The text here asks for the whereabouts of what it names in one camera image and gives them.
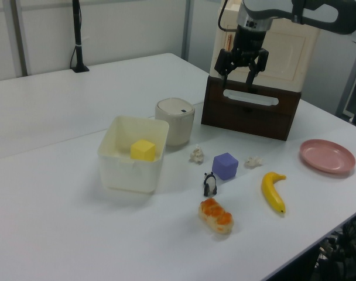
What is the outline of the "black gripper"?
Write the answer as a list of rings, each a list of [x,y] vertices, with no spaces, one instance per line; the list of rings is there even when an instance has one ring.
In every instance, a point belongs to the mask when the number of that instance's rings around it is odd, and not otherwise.
[[[265,71],[269,52],[262,48],[266,31],[237,26],[232,51],[221,49],[214,70],[221,76],[225,88],[228,75],[237,67],[249,67],[246,85],[251,87],[255,77]]]

